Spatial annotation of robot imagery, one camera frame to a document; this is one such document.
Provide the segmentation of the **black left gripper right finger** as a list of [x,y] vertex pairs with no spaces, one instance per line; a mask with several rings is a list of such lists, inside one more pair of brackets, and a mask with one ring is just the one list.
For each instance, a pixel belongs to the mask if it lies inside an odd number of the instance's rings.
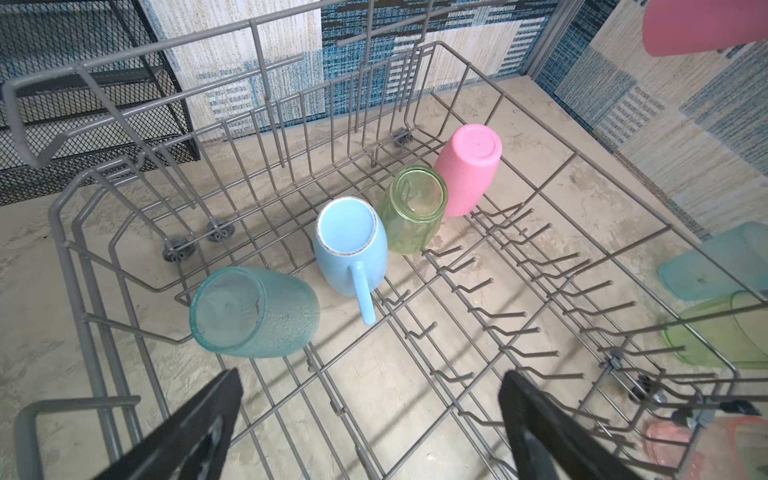
[[518,478],[557,479],[560,470],[571,479],[639,477],[518,372],[505,373],[498,402]]

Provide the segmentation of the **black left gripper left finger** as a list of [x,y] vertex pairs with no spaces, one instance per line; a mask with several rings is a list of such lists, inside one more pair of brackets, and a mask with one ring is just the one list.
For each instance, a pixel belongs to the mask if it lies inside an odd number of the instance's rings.
[[237,369],[218,374],[99,479],[219,479],[241,407]]

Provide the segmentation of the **teal translucent cup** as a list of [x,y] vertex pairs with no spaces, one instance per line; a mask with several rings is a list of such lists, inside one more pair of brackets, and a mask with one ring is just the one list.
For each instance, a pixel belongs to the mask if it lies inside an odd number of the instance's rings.
[[189,308],[191,333],[201,347],[243,358],[289,356],[312,340],[319,320],[319,300],[306,282],[255,268],[216,271]]

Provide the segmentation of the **light blue mug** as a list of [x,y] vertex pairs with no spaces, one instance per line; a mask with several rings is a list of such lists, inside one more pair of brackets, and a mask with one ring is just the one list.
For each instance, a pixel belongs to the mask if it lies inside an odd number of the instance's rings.
[[313,245],[330,287],[356,299],[363,322],[374,325],[372,292],[383,282],[388,267],[387,234],[376,210],[358,197],[330,201],[317,216]]

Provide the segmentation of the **green translucent cup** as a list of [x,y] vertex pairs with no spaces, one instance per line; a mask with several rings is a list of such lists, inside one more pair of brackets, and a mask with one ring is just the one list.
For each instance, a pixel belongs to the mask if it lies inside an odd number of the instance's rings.
[[388,248],[399,254],[421,253],[439,230],[447,203],[447,186],[435,170],[401,169],[377,209]]

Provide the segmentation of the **pink plastic cup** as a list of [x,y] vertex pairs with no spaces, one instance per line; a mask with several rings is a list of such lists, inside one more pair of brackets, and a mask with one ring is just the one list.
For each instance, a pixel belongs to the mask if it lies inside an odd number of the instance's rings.
[[467,124],[454,132],[434,166],[447,186],[446,216],[464,216],[477,206],[493,181],[502,149],[500,137],[488,126]]

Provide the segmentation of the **magenta pink cup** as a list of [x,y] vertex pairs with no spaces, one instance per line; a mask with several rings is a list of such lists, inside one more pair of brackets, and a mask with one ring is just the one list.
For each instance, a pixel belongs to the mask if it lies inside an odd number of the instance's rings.
[[767,38],[767,0],[649,1],[642,43],[652,57],[724,50]]

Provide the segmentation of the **green cup by right arm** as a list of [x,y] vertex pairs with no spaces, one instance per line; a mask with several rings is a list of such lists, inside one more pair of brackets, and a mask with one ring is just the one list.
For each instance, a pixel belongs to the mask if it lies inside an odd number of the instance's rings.
[[[681,312],[688,319],[700,315],[728,312],[758,305],[758,299],[747,292],[737,292],[699,303]],[[743,370],[767,369],[767,309],[726,314],[694,322],[691,328],[711,344],[734,366]],[[725,369],[726,365],[685,325],[662,330],[661,338],[669,347],[683,346],[676,357],[687,364]]]

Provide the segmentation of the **pink translucent cup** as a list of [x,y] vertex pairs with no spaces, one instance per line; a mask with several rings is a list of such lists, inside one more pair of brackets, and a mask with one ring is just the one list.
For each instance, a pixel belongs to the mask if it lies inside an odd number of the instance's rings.
[[[650,423],[645,451],[651,461],[677,467],[692,431],[672,422]],[[684,479],[765,479],[767,421],[753,416],[719,417],[702,430]]]

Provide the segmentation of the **black mesh shelf unit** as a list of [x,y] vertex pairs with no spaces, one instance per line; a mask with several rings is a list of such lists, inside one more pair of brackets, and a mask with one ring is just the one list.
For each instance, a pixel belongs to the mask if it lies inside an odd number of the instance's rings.
[[[139,1],[4,1],[1,4],[1,80],[37,73],[150,44],[157,36]],[[95,68],[92,77],[119,109],[180,92],[167,55],[150,53]],[[39,154],[59,134],[107,115],[76,73],[23,87],[19,111],[29,148]],[[1,203],[58,193],[82,170],[141,150],[119,124],[69,139],[51,162],[32,168],[1,122]]]

